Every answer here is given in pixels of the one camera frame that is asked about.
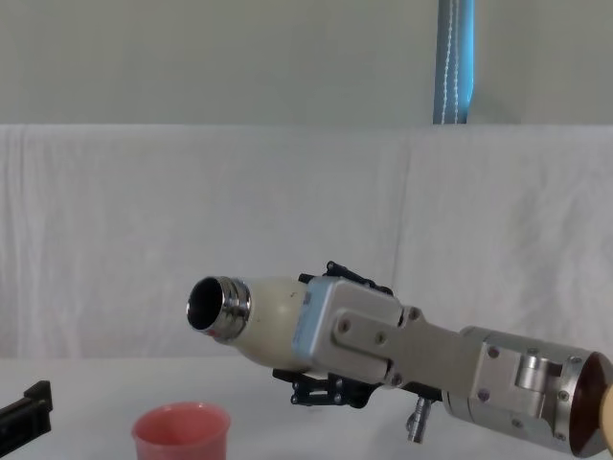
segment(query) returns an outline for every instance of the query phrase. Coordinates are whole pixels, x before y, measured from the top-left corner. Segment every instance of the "black object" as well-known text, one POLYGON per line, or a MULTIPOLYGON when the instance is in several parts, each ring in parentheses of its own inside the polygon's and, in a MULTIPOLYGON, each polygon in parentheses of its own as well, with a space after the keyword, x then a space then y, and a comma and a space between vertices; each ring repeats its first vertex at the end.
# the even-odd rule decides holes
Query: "black object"
POLYGON ((0 409, 0 457, 51 431, 52 410, 51 383, 47 380, 27 389, 23 399, 0 409))
POLYGON ((314 379, 297 372, 274 369, 272 377, 289 381, 294 389, 291 403, 297 405, 345 405, 355 409, 364 407, 380 385, 328 374, 327 379, 314 379))
MULTIPOLYGON (((334 261, 329 261, 326 264, 326 273, 324 273, 322 276, 335 276, 337 278, 345 278, 346 280, 353 281, 354 283, 358 283, 359 285, 367 286, 368 288, 371 288, 374 290, 378 290, 379 292, 383 292, 384 294, 394 295, 392 290, 389 289, 388 287, 379 286, 373 280, 362 278, 357 273, 352 272, 345 266, 339 265, 334 261)), ((305 273, 302 273, 298 277, 298 281, 300 281, 301 283, 308 284, 308 282, 312 280, 313 278, 315 278, 314 275, 307 275, 305 273)))

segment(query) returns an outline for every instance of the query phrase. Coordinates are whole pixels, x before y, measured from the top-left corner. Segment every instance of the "blue curtain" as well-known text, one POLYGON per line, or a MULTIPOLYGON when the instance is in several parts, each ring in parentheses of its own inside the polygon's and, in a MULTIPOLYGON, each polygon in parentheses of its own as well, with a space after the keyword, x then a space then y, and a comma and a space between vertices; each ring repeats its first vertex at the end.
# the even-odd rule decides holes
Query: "blue curtain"
POLYGON ((439 0, 435 125, 466 123, 473 86, 474 0, 439 0))

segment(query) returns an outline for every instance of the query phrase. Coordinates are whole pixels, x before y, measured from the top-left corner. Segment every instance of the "white table surface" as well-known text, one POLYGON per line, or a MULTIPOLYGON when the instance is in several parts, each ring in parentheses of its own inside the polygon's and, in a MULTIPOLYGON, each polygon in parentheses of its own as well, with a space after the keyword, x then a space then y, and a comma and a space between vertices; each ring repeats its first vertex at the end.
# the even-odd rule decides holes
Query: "white table surface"
POLYGON ((10 460, 133 460, 132 423, 152 407, 186 400, 217 403, 230 412, 228 460, 566 458, 452 419, 441 404, 433 408, 425 444, 411 445, 404 423, 412 395, 377 390, 362 410, 297 407, 289 403, 288 383, 240 356, 4 359, 0 366, 1 404, 42 379, 51 381, 54 396, 51 433, 10 460))

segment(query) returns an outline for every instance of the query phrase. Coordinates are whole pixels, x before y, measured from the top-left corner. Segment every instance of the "wall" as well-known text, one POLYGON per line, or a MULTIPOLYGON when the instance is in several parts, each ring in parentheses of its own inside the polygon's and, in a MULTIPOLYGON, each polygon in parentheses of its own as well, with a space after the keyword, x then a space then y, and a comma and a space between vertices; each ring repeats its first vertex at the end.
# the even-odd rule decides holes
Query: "wall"
POLYGON ((476 0, 471 123, 613 123, 613 2, 476 0))
POLYGON ((436 25, 432 0, 5 0, 0 124, 429 124, 436 25))

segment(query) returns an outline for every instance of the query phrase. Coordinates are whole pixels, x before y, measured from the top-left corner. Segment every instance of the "bottle mouth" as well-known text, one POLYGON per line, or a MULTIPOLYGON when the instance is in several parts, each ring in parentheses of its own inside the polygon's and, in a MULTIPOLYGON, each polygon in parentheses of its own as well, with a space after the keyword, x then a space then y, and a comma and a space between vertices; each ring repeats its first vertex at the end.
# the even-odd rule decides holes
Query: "bottle mouth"
POLYGON ((195 330, 227 342, 244 329, 250 307, 251 295, 241 280, 211 276, 193 287, 187 319, 195 330))

